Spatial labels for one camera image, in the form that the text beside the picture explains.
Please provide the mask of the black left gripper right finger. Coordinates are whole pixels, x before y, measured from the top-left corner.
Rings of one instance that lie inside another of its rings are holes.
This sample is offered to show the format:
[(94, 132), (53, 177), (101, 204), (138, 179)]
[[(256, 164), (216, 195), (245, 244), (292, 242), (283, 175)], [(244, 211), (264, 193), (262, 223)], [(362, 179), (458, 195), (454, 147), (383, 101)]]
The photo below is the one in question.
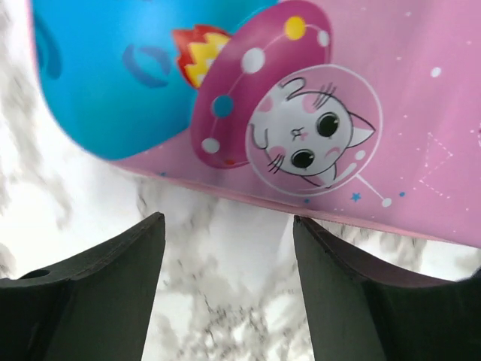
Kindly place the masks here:
[(295, 217), (293, 238), (315, 359), (480, 358), (479, 274), (411, 272), (306, 217)]

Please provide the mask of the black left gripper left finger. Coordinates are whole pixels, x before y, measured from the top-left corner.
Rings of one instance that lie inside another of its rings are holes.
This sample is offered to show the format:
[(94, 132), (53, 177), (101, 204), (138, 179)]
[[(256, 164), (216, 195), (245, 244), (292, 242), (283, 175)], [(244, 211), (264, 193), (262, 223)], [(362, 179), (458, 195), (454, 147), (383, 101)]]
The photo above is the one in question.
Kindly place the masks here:
[(135, 361), (143, 356), (165, 217), (61, 262), (1, 280), (1, 358)]

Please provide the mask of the pink pencil case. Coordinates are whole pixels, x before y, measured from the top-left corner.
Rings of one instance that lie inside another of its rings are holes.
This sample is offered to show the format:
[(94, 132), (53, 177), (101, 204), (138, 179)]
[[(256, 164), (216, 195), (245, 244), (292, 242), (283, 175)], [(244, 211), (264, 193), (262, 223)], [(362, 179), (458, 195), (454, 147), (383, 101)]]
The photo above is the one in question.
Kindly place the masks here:
[(480, 244), (478, 1), (29, 2), (58, 124), (121, 168)]

